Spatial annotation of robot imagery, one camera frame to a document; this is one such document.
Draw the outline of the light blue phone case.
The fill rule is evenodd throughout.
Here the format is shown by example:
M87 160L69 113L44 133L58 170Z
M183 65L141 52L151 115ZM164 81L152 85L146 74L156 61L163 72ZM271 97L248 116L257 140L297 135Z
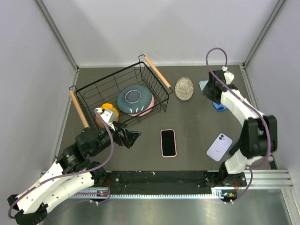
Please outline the light blue phone case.
M208 83L208 80L204 80L204 81L199 82L199 87L200 87L201 91L203 91L203 89L205 88L207 83Z

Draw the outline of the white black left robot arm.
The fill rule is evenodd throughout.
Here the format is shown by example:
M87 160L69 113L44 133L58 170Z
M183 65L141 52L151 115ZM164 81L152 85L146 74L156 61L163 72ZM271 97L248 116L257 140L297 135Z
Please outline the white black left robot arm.
M84 128L75 138L75 143L58 155L49 170L30 188L18 195L11 195L8 217L19 225L37 225L59 204L83 189L106 182L106 165L113 156L114 146L131 148L141 135L129 131L127 125L113 123L105 130L95 127ZM103 162L91 162L106 148L111 148L109 157Z

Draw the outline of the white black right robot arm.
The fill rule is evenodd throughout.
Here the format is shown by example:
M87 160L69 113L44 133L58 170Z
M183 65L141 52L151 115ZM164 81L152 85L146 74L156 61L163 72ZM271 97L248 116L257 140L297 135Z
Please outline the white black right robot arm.
M225 68L210 71L209 81L202 91L206 98L224 105L242 127L231 157L221 164L218 172L208 173L205 181L209 187L220 183L231 185L237 175L263 157L268 158L278 147L276 117L255 109L232 84L233 79L234 75Z

